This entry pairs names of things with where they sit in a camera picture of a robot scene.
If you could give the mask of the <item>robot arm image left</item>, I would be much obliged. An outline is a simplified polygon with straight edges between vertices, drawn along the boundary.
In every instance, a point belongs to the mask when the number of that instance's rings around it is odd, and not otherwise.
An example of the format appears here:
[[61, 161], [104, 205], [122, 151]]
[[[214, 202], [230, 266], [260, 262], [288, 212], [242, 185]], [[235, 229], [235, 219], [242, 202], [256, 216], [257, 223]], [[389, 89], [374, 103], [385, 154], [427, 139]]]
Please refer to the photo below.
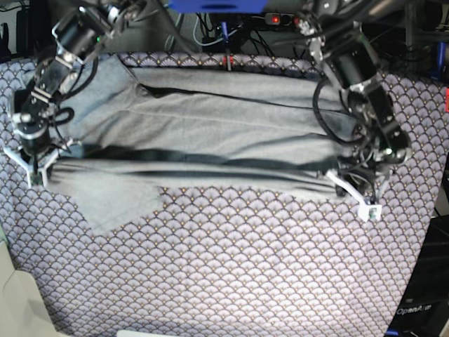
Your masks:
[[67, 97], [65, 84], [77, 75], [75, 64], [93, 61], [107, 42], [143, 12], [146, 1], [75, 1], [75, 9], [52, 29], [54, 56], [43, 59], [25, 89], [12, 96], [9, 118], [23, 152], [37, 157], [51, 146], [51, 109]]

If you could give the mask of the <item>robot arm image right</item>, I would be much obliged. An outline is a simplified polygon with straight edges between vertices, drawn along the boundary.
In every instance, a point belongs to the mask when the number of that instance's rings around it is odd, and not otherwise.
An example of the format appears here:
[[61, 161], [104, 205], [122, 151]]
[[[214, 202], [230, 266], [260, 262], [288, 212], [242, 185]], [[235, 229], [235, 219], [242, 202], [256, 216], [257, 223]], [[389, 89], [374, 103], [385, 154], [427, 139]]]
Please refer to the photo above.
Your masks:
[[[380, 60], [361, 28], [362, 21], [372, 20], [385, 4], [314, 1], [293, 20], [312, 60], [324, 74], [312, 98], [314, 116], [331, 140], [354, 151], [352, 157], [338, 159], [337, 191], [370, 191], [370, 203], [381, 195], [377, 179], [387, 182], [393, 166], [411, 156], [410, 137], [397, 122], [393, 102], [377, 79]], [[348, 138], [337, 134], [319, 107], [320, 94], [328, 85], [338, 90], [347, 116], [356, 120]]]

